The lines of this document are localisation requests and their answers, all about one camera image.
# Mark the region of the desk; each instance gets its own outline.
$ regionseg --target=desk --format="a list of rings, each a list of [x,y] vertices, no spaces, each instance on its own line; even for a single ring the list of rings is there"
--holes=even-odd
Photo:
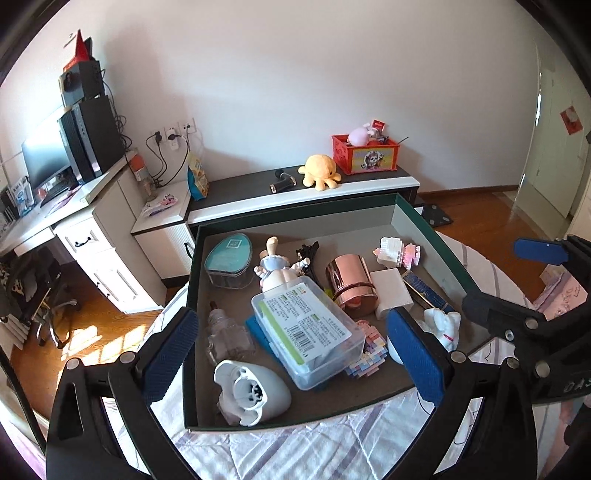
[[[124,313],[162,308],[166,287],[131,235],[144,200],[122,157],[80,187],[60,209],[54,199],[16,221],[0,240],[0,255],[17,255],[58,237],[105,297]]]
[[[17,251],[19,256],[53,238],[55,234],[53,234],[51,227],[70,215],[88,207],[100,191],[115,178],[125,165],[126,159],[123,157],[107,173],[80,187],[68,203],[50,215],[49,212],[51,212],[51,209],[60,200],[61,196],[47,202],[43,206],[40,204],[35,205],[35,208],[29,214],[23,218],[19,218],[9,228],[2,239],[0,239],[0,256],[6,255],[14,249],[18,249],[21,244],[38,234],[40,234],[38,241],[32,242],[32,244],[36,243],[36,245],[32,245],[31,248],[25,246],[19,249]]]

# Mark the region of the plastic storage box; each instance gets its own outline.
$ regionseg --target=plastic storage box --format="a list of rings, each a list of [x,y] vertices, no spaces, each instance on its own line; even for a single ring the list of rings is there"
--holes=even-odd
[[[244,288],[254,272],[250,268],[252,244],[244,233],[236,233],[219,242],[205,260],[205,270],[212,284],[221,288]]]
[[[300,390],[335,376],[363,353],[363,331],[308,277],[256,295],[252,307]]]

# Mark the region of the barcode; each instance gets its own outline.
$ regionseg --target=barcode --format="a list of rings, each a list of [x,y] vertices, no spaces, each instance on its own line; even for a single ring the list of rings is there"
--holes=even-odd
[[[306,353],[314,348],[314,343],[299,325],[288,328],[287,333],[290,336],[290,340],[301,353]]]

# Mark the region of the doll figurine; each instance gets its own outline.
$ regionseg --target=doll figurine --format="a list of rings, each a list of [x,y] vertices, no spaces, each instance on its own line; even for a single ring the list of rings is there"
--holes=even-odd
[[[283,285],[301,276],[302,269],[310,265],[310,259],[305,258],[290,266],[287,257],[277,255],[277,244],[279,240],[272,236],[267,240],[267,249],[261,252],[261,264],[255,267],[255,274],[261,278],[261,289],[267,291]]]

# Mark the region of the plush toy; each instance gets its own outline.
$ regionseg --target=plush toy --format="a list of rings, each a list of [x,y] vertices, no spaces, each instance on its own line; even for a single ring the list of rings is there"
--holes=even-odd
[[[328,155],[312,155],[306,160],[306,165],[298,169],[298,173],[304,175],[306,187],[311,187],[316,182],[316,190],[319,192],[322,192],[327,185],[330,189],[335,189],[336,183],[340,181],[336,163]]]

